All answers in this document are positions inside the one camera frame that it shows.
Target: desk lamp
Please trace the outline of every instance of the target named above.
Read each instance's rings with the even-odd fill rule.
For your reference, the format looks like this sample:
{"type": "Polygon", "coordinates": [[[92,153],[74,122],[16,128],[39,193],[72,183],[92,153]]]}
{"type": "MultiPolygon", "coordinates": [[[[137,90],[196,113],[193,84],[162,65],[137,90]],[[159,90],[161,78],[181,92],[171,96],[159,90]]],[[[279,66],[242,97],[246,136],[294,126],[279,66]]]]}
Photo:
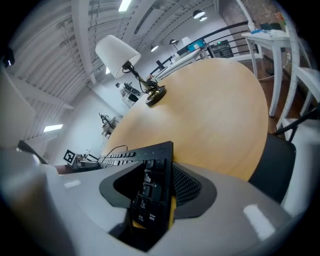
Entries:
{"type": "Polygon", "coordinates": [[[171,39],[169,42],[169,45],[173,45],[174,48],[176,49],[176,51],[178,51],[176,45],[179,43],[179,41],[175,40],[175,39],[171,39]]]}
{"type": "Polygon", "coordinates": [[[96,44],[95,52],[110,70],[110,73],[114,78],[120,78],[129,72],[135,76],[139,81],[141,91],[148,94],[145,103],[149,107],[156,104],[166,94],[167,90],[165,86],[159,87],[156,82],[151,80],[144,81],[141,78],[134,68],[134,65],[140,59],[141,54],[114,35],[107,35],[101,39],[96,44]]]}

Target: ceiling beam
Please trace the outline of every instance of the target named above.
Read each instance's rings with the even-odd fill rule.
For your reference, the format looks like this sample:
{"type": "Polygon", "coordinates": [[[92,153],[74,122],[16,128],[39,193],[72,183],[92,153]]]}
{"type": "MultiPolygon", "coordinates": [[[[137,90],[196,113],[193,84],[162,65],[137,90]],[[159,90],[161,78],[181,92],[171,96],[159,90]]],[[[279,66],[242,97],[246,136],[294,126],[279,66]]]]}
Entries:
{"type": "Polygon", "coordinates": [[[191,8],[185,14],[181,15],[178,19],[176,19],[172,24],[170,24],[155,40],[154,45],[155,46],[158,45],[170,32],[175,30],[177,26],[179,26],[183,21],[191,17],[195,10],[203,10],[204,8],[207,8],[213,5],[214,5],[214,2],[212,0],[209,0],[209,1],[207,0],[191,8]]]}
{"type": "Polygon", "coordinates": [[[43,90],[40,90],[31,84],[20,80],[19,78],[13,76],[12,74],[8,74],[11,81],[14,83],[15,87],[20,91],[24,98],[35,99],[40,102],[45,102],[57,106],[62,106],[65,109],[74,110],[73,106],[65,103],[62,99],[57,98],[43,90]]]}
{"type": "Polygon", "coordinates": [[[96,84],[95,75],[92,73],[92,63],[89,52],[89,0],[71,0],[71,13],[73,30],[80,59],[85,73],[90,77],[92,84],[96,84]]]}
{"type": "Polygon", "coordinates": [[[215,0],[214,1],[214,8],[215,8],[215,11],[217,13],[219,13],[219,2],[220,2],[220,0],[215,0]]]}
{"type": "Polygon", "coordinates": [[[149,41],[151,41],[156,34],[159,32],[161,26],[172,16],[174,15],[178,10],[182,8],[181,5],[187,4],[190,2],[190,0],[180,0],[179,4],[175,4],[172,6],[167,12],[164,13],[164,15],[157,21],[157,23],[151,28],[149,33],[146,35],[146,37],[142,40],[139,48],[137,49],[138,52],[142,52],[142,50],[145,48],[145,44],[149,41]]]}
{"type": "Polygon", "coordinates": [[[124,41],[125,43],[130,42],[137,26],[155,1],[156,0],[142,0],[141,3],[139,3],[138,8],[135,10],[128,27],[124,31],[122,41],[124,41]]]}
{"type": "Polygon", "coordinates": [[[51,141],[57,137],[58,137],[57,133],[42,133],[41,135],[27,139],[24,142],[28,143],[28,145],[32,147],[43,142],[51,141]]]}

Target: round table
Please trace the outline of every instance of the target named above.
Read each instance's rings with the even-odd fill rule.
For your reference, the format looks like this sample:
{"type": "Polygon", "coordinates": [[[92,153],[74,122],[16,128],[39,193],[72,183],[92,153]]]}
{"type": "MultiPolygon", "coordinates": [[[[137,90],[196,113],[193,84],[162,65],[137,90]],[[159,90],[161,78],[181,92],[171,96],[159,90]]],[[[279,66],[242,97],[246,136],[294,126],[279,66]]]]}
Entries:
{"type": "Polygon", "coordinates": [[[175,162],[249,180],[268,132],[267,101],[255,75],[239,62],[211,58],[180,68],[159,86],[166,95],[152,107],[141,97],[102,155],[120,145],[133,150],[172,141],[175,162]]]}

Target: brick wall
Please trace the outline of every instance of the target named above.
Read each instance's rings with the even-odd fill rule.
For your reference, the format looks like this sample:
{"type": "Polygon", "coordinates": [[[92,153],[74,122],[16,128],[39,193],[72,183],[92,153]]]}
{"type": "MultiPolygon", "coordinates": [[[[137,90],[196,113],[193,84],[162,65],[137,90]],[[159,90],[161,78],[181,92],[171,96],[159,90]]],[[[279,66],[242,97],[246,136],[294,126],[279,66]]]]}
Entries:
{"type": "MultiPolygon", "coordinates": [[[[240,5],[236,2],[236,0],[220,0],[219,12],[221,17],[224,19],[224,22],[228,26],[247,21],[247,18],[244,12],[241,10],[240,5]]],[[[231,28],[230,32],[233,34],[233,33],[241,32],[245,30],[249,31],[247,25],[231,28]]],[[[233,38],[237,40],[243,37],[241,36],[241,33],[238,33],[238,34],[234,34],[233,38]]],[[[239,52],[249,50],[248,46],[241,46],[246,44],[246,40],[244,39],[235,41],[235,44],[239,52]]]]}
{"type": "MultiPolygon", "coordinates": [[[[279,12],[279,9],[273,4],[272,0],[241,0],[245,8],[247,9],[251,19],[253,20],[255,27],[260,29],[260,24],[265,23],[279,23],[275,13],[279,12]]],[[[240,8],[240,5],[236,0],[220,0],[219,12],[225,23],[229,26],[238,22],[246,21],[247,18],[240,8]]],[[[240,40],[237,45],[242,45],[244,40],[240,40]]],[[[239,51],[245,51],[245,47],[240,47],[239,51]]],[[[262,49],[263,54],[272,59],[272,52],[268,49],[262,49]]]]}

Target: wooden floor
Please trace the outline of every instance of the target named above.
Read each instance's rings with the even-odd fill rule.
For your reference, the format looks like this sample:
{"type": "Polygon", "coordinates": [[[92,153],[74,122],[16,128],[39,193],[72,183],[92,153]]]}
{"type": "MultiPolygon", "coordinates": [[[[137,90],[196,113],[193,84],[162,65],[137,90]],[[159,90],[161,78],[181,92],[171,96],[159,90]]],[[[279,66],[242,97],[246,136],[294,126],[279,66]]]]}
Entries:
{"type": "MultiPolygon", "coordinates": [[[[241,63],[244,64],[248,69],[250,69],[253,72],[251,60],[242,61],[241,63]]],[[[270,76],[265,71],[266,70],[265,65],[267,65],[265,61],[263,60],[257,61],[258,79],[262,79],[270,76]]],[[[266,102],[268,104],[268,109],[270,109],[272,94],[274,90],[274,78],[272,77],[272,78],[260,81],[260,84],[265,94],[266,102]]],[[[269,127],[268,127],[269,133],[274,133],[277,130],[276,125],[286,103],[286,99],[289,91],[289,85],[290,85],[290,80],[288,80],[285,76],[283,76],[280,97],[279,97],[278,105],[275,111],[275,115],[274,117],[269,117],[269,127]]],[[[290,108],[290,111],[287,117],[299,118],[300,111],[302,109],[304,102],[305,102],[305,99],[303,98],[302,94],[297,91],[293,100],[292,107],[290,108]]]]}

